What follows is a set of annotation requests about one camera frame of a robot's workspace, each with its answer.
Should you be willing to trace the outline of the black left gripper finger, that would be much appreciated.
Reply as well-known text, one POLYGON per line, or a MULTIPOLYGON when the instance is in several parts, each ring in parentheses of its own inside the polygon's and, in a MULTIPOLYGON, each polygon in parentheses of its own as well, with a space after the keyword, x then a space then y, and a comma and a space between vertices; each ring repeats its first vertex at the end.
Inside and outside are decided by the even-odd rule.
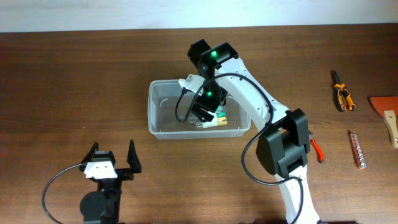
POLYGON ((142 172, 142 166, 137 156, 134 141, 131 139, 129 142, 129 149, 127 153, 127 163, 134 174, 139 174, 142 172))
POLYGON ((97 142, 94 142, 93 146, 91 147, 91 149, 89 150, 89 152, 87 153, 87 155, 83 158, 83 160, 81 161, 82 164, 86 164, 88 162, 91 162, 93 160, 93 156, 95 154, 95 152, 98 151, 99 145, 97 142))

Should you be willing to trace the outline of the clear screwdriver set case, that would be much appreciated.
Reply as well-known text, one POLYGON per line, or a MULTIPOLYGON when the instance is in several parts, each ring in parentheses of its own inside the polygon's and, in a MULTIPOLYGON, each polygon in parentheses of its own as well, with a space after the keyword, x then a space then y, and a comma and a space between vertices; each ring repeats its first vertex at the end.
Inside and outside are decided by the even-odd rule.
POLYGON ((191 115, 188 121, 190 124, 194 125, 195 129, 206 129, 227 125, 226 110, 223 106, 219 106, 215 113, 210 112, 210 114, 213 115, 211 121, 200 121, 195 115, 191 115))

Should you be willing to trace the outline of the orange black pliers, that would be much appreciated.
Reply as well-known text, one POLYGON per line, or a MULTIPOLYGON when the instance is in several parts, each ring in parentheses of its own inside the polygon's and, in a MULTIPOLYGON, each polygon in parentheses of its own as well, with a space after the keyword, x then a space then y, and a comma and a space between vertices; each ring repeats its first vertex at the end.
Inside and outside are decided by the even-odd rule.
POLYGON ((351 93, 348 91, 346 85, 340 80, 340 76, 336 70, 331 71, 331 77, 334 81, 333 85, 333 102, 339 112, 345 112, 348 108, 350 111, 356 110, 351 93))

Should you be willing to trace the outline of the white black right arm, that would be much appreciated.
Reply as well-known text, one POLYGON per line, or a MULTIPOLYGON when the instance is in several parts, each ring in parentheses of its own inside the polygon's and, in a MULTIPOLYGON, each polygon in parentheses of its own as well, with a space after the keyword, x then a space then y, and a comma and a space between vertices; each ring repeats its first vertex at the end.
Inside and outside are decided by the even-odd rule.
POLYGON ((210 123, 231 95, 258 130, 241 155, 245 173, 258 184, 267 184, 254 177, 246 166, 246 153, 256 144, 257 159, 280 188, 287 223, 320 223, 307 182, 310 135, 305 113, 301 109, 291 111, 272 97, 227 42, 210 47, 205 40, 199 40, 190 46, 187 56, 198 70, 182 84, 195 94, 187 114, 210 123))

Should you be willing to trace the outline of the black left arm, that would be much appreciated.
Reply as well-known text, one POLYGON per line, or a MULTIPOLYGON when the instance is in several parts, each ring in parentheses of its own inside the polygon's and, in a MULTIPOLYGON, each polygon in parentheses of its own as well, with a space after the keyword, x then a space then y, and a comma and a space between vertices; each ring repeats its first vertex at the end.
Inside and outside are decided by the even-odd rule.
POLYGON ((84 223, 118 223, 122 194, 122 183, 134 179, 134 174, 142 172, 133 140, 129 142, 127 163, 129 167, 114 167, 116 163, 112 151, 100 151, 95 142, 79 166, 87 179, 97 183, 95 191, 87 193, 80 202, 80 212, 84 223))

